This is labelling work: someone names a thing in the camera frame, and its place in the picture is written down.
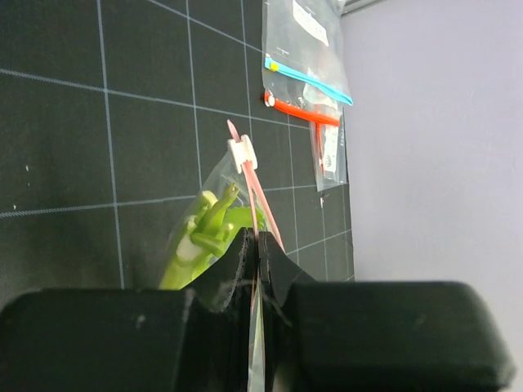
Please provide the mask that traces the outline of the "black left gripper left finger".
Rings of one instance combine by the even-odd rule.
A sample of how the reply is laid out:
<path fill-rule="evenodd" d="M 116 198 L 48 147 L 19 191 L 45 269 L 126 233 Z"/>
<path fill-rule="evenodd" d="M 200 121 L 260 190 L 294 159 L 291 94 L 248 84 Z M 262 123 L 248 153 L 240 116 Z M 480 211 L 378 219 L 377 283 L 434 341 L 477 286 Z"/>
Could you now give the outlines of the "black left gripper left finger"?
<path fill-rule="evenodd" d="M 244 391 L 254 237 L 180 290 L 43 289 L 1 312 L 4 391 Z"/>

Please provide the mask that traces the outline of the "green celery stalk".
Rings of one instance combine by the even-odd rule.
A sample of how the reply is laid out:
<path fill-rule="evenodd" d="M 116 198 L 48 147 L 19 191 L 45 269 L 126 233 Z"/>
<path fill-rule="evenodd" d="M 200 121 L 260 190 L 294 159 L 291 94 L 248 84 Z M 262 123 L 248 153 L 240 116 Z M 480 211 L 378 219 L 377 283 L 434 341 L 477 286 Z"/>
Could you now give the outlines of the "green celery stalk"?
<path fill-rule="evenodd" d="M 214 259 L 225 254 L 240 229 L 266 226 L 262 210 L 252 209 L 248 203 L 241 205 L 239 196 L 235 183 L 228 185 L 220 197 L 210 190 L 197 196 L 169 243 L 161 289 L 182 289 L 205 272 Z"/>

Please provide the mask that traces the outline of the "clear polka-dot pink zip bag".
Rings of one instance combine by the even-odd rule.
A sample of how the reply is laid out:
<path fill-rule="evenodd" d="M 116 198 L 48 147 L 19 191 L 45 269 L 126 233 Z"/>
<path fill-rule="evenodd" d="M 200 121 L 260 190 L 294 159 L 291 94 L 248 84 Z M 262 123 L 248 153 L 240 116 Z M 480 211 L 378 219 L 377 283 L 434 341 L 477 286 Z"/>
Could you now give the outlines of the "clear polka-dot pink zip bag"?
<path fill-rule="evenodd" d="M 247 135 L 227 122 L 228 152 L 172 231 L 159 287 L 180 290 L 225 254 L 236 234 L 267 229 L 281 237 L 255 170 L 257 158 Z"/>

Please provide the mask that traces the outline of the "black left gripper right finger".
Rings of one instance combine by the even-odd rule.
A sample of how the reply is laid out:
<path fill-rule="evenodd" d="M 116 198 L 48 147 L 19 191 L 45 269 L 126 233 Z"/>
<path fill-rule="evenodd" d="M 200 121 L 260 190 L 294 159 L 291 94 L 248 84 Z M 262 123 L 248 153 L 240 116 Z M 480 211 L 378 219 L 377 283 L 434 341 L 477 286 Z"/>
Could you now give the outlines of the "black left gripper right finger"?
<path fill-rule="evenodd" d="M 268 391 L 501 391 L 516 363 L 456 281 L 321 282 L 258 239 Z"/>

